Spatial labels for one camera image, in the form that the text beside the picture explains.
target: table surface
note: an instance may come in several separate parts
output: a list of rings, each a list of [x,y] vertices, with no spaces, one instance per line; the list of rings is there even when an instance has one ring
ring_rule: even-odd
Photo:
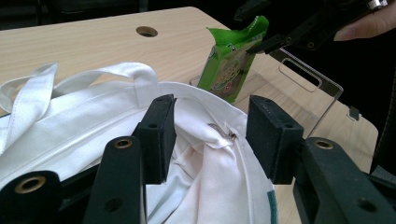
[[[141,26],[153,28],[158,34],[153,37],[140,35],[136,28]],[[160,81],[189,83],[201,75],[214,45],[207,27],[227,29],[199,9],[183,7],[1,31],[0,83],[28,76],[39,65],[50,62],[59,64],[56,82],[85,70],[121,62],[140,62],[151,66]],[[270,56],[257,55],[249,77],[274,74],[278,67],[279,62]],[[283,79],[285,76],[275,75],[264,81],[273,86]],[[244,90],[250,90],[248,84]],[[300,103],[299,94],[282,94],[297,95],[293,101],[305,108],[305,104]],[[294,105],[280,104],[285,110]],[[243,100],[237,100],[235,106],[247,111]],[[361,170],[368,172],[378,131],[365,118],[354,120],[347,114],[348,107],[335,102],[311,136],[338,143]],[[279,223],[301,222],[291,190],[292,186],[276,186]]]

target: white tote bag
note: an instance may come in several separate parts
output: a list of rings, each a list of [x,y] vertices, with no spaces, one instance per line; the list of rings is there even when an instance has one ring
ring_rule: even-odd
[[[147,186],[148,223],[277,223],[274,186],[245,139],[244,112],[193,86],[158,82],[142,63],[54,86],[57,66],[0,86],[0,106],[10,113],[0,118],[0,188],[32,171],[65,180],[97,164],[106,143],[130,135],[153,99],[174,94],[177,140],[166,183]],[[133,81],[92,84],[103,74]]]

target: green package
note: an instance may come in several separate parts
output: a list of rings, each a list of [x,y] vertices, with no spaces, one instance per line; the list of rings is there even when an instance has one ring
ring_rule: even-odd
[[[247,50],[260,44],[268,23],[264,16],[257,16],[243,30],[208,28],[216,44],[209,54],[197,87],[233,103],[254,60],[255,54],[247,54]]]

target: clamp jaw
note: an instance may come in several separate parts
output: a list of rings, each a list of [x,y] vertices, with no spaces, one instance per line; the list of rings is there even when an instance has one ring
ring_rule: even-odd
[[[271,53],[286,46],[315,50],[342,27],[387,5],[387,0],[323,0],[320,9],[290,33],[271,36],[247,53]],[[250,0],[237,9],[234,18],[243,21],[270,6],[269,0]]]
[[[132,136],[108,142],[101,163],[62,182],[35,171],[0,190],[0,223],[147,223],[146,185],[166,180],[176,141],[173,95],[157,98]],[[335,142],[251,95],[247,141],[275,185],[293,184],[304,224],[394,223],[396,186],[359,170]]]

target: finger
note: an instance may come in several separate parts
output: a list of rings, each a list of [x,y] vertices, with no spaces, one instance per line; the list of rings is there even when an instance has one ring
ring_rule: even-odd
[[[357,38],[371,38],[396,28],[396,4],[388,6],[357,20],[334,36],[334,41],[346,41]]]

